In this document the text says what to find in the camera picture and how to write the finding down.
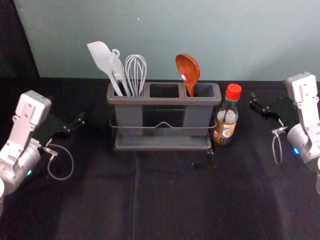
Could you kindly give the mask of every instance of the silicone spatula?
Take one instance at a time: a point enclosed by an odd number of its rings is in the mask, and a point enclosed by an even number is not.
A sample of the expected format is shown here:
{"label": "silicone spatula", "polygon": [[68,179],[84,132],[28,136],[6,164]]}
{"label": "silicone spatula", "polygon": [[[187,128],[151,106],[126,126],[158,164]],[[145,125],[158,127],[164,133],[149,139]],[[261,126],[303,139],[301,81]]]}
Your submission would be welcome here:
{"label": "silicone spatula", "polygon": [[114,77],[112,66],[110,65],[111,51],[102,41],[95,41],[87,44],[96,66],[110,78],[115,93],[123,96],[119,85]]}

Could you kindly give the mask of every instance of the glass bottle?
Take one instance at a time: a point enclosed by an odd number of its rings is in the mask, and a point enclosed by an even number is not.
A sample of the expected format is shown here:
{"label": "glass bottle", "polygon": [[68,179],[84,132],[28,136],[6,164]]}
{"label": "glass bottle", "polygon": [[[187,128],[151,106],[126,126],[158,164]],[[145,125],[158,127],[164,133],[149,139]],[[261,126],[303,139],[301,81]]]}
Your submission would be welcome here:
{"label": "glass bottle", "polygon": [[219,145],[229,145],[239,117],[237,102],[241,96],[240,85],[229,84],[225,91],[225,99],[217,111],[213,130],[213,140]]}

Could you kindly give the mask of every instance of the gray utensil caddy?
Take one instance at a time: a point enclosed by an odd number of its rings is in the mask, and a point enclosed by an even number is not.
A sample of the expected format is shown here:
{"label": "gray utensil caddy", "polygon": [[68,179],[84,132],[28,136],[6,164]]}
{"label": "gray utensil caddy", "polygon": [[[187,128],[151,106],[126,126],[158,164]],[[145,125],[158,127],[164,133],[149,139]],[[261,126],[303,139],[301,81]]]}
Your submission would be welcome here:
{"label": "gray utensil caddy", "polygon": [[145,82],[143,96],[117,96],[108,85],[107,102],[115,150],[211,150],[221,92],[198,82],[194,97],[183,82]]}

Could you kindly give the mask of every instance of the black table surface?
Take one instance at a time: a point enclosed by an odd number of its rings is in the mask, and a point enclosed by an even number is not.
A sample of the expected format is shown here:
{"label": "black table surface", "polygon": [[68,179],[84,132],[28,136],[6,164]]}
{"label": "black table surface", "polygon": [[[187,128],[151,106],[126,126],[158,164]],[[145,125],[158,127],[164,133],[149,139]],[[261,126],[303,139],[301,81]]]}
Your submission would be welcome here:
{"label": "black table surface", "polygon": [[[222,95],[228,82],[217,82]],[[281,82],[241,82],[233,144],[216,147],[216,169],[192,170],[204,152],[112,150],[103,79],[43,78],[33,90],[53,96],[51,113],[86,124],[62,141],[74,174],[56,181],[43,158],[34,174],[4,199],[0,239],[319,239],[316,176],[282,136],[283,164],[274,163],[277,126],[249,109],[286,96]],[[0,144],[8,139],[21,93],[31,86],[0,79]]]}

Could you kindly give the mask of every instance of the wire whisk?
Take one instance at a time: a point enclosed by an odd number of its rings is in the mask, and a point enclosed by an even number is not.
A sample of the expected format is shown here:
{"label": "wire whisk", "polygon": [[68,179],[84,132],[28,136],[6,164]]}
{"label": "wire whisk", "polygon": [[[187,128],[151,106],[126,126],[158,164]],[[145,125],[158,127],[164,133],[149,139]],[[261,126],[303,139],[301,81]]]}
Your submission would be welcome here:
{"label": "wire whisk", "polygon": [[132,96],[142,96],[147,76],[147,62],[138,54],[129,55],[125,59],[125,75]]}

